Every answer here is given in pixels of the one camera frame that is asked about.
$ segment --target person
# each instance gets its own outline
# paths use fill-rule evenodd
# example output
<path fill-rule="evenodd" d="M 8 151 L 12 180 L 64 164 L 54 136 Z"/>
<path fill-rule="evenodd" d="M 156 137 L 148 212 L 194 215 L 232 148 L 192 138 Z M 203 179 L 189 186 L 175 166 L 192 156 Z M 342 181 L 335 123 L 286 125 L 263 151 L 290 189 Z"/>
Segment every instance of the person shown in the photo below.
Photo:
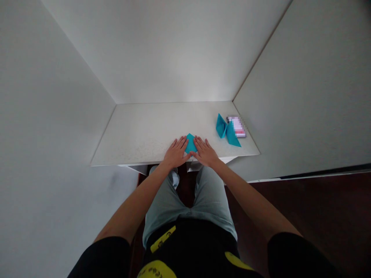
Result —
<path fill-rule="evenodd" d="M 124 201 L 68 277 L 127 277 L 130 244 L 145 217 L 143 267 L 137 277 L 262 277 L 239 259 L 237 234 L 224 183 L 268 241 L 269 274 L 275 277 L 337 277 L 324 255 L 259 192 L 195 136 L 198 153 L 183 157 L 188 139 L 174 140 L 163 161 Z M 177 167 L 194 156 L 195 200 L 178 198 Z"/>

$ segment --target blue origami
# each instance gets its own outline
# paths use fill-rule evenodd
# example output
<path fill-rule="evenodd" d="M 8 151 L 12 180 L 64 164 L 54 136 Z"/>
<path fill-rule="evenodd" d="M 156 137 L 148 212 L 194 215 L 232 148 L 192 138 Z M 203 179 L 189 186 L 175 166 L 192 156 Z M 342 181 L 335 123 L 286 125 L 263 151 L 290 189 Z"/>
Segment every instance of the blue origami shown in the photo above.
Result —
<path fill-rule="evenodd" d="M 194 145 L 194 142 L 193 142 L 194 136 L 191 133 L 188 133 L 187 139 L 188 139 L 188 145 L 185 148 L 185 152 L 188 153 L 188 154 L 191 151 L 197 152 L 196 146 Z"/>
<path fill-rule="evenodd" d="M 218 114 L 218 119 L 216 121 L 216 131 L 218 132 L 220 138 L 224 138 L 227 135 L 227 140 L 230 145 L 241 147 L 241 144 L 237 139 L 235 129 L 233 128 L 233 122 L 230 121 L 227 124 L 220 114 Z"/>

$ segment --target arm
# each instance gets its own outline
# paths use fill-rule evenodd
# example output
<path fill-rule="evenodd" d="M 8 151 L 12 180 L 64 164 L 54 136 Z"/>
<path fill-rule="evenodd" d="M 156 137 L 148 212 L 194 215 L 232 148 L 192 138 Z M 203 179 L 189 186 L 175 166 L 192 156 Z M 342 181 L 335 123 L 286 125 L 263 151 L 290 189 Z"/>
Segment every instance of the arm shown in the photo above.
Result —
<path fill-rule="evenodd" d="M 278 209 L 218 158 L 207 139 L 203 142 L 200 137 L 195 136 L 194 144 L 199 154 L 194 152 L 191 154 L 201 164 L 211 167 L 220 176 L 267 240 L 279 232 L 291 232 L 301 236 Z"/>
<path fill-rule="evenodd" d="M 183 157 L 187 145 L 188 139 L 185 136 L 179 141 L 175 139 L 160 165 L 117 209 L 94 242 L 105 237 L 119 236 L 131 243 L 166 176 L 171 169 L 179 167 L 191 157 L 191 154 Z"/>

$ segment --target sleeve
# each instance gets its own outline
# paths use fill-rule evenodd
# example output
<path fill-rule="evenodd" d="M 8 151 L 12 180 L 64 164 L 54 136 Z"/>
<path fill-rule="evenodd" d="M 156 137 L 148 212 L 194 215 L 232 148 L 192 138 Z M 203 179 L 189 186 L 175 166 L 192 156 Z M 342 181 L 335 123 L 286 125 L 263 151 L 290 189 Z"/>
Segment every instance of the sleeve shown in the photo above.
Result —
<path fill-rule="evenodd" d="M 268 268 L 275 277 L 340 277 L 335 267 L 309 241 L 283 232 L 268 242 Z"/>
<path fill-rule="evenodd" d="M 68 278 L 127 277 L 129 265 L 129 243 L 122 237 L 107 237 L 85 250 Z"/>

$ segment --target hand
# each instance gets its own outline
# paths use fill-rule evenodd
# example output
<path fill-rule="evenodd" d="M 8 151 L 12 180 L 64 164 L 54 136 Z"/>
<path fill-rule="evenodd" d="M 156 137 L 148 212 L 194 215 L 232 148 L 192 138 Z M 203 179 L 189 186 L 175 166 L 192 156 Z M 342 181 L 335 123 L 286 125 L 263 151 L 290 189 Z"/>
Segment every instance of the hand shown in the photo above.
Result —
<path fill-rule="evenodd" d="M 190 152 L 202 165 L 207 167 L 213 167 L 215 163 L 218 163 L 220 159 L 210 146 L 209 141 L 205 139 L 205 142 L 202 141 L 201 137 L 195 136 L 193 139 L 194 145 L 198 150 L 198 154 L 195 152 Z"/>
<path fill-rule="evenodd" d="M 170 168 L 179 167 L 184 164 L 192 156 L 190 153 L 183 157 L 184 151 L 188 145 L 188 139 L 186 136 L 180 137 L 179 140 L 175 139 L 171 144 L 170 148 L 167 150 L 163 161 L 163 165 L 166 165 Z"/>

